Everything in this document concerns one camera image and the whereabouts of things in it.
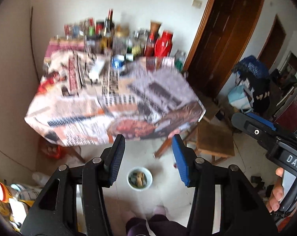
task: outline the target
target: red thermos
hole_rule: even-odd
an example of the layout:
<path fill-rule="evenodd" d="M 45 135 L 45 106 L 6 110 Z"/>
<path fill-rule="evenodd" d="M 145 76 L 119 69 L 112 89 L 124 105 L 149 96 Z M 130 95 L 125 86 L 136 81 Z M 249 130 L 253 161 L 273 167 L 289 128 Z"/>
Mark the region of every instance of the red thermos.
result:
<path fill-rule="evenodd" d="M 154 56 L 169 56 L 172 50 L 172 36 L 172 32 L 163 31 L 162 37 L 155 43 Z"/>

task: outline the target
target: brown door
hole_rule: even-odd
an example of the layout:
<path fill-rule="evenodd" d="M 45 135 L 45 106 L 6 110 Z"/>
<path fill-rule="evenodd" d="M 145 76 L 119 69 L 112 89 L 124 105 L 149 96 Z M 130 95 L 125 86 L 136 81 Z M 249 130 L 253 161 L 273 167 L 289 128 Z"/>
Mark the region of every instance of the brown door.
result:
<path fill-rule="evenodd" d="M 279 18 L 276 16 L 267 41 L 258 57 L 259 60 L 263 62 L 268 69 L 271 68 L 276 57 L 278 56 L 285 36 L 286 34 L 283 26 Z"/>
<path fill-rule="evenodd" d="M 215 98 L 242 55 L 263 0 L 215 0 L 188 68 L 188 82 Z"/>

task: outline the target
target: foot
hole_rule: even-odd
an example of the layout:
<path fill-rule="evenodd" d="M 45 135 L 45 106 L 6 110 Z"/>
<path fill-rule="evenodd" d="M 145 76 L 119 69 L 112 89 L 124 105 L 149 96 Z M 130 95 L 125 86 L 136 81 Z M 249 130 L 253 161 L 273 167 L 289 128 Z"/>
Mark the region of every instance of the foot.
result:
<path fill-rule="evenodd" d="M 166 216 L 166 209 L 164 206 L 156 206 L 153 210 L 153 215 L 164 215 Z"/>
<path fill-rule="evenodd" d="M 123 211 L 121 213 L 121 218 L 122 218 L 122 221 L 126 224 L 131 218 L 135 218 L 135 214 L 129 210 L 129 211 Z"/>

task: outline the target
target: tiled floor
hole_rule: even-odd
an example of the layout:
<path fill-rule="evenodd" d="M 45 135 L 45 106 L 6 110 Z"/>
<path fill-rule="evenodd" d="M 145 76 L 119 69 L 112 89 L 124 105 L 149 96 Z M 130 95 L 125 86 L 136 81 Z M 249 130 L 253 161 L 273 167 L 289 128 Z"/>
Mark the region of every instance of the tiled floor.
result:
<path fill-rule="evenodd" d="M 191 210 L 193 188 L 186 188 L 181 182 L 178 170 L 173 167 L 174 158 L 169 150 L 159 160 L 155 160 L 153 152 L 162 144 L 162 140 L 127 141 L 125 154 L 121 163 L 117 181 L 111 188 L 103 189 L 107 213 L 114 235 L 125 235 L 124 224 L 120 217 L 122 210 L 133 210 L 138 217 L 150 217 L 156 205 L 164 205 L 170 220 L 186 226 Z M 235 157 L 220 166 L 228 167 L 236 164 L 250 178 L 252 175 L 262 177 L 266 185 L 276 179 L 277 166 L 265 158 L 265 150 L 256 140 L 245 134 L 234 135 Z M 91 160 L 99 156 L 106 146 L 84 146 L 82 157 Z M 39 155 L 37 169 L 44 173 L 52 173 L 58 165 L 67 163 L 70 166 L 80 165 L 73 158 L 52 164 Z M 148 168 L 153 175 L 153 185 L 146 191 L 136 192 L 127 183 L 127 173 L 136 166 Z"/>

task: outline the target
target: newspaper-print tablecloth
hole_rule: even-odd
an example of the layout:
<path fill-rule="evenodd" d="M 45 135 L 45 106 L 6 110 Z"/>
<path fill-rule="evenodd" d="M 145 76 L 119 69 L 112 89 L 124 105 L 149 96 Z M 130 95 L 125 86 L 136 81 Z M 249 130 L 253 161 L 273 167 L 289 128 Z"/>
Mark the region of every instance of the newspaper-print tablecloth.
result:
<path fill-rule="evenodd" d="M 99 81 L 88 72 L 105 61 Z M 141 57 L 123 73 L 110 59 L 79 51 L 56 51 L 25 121 L 62 146 L 172 137 L 199 121 L 205 108 L 171 57 Z"/>

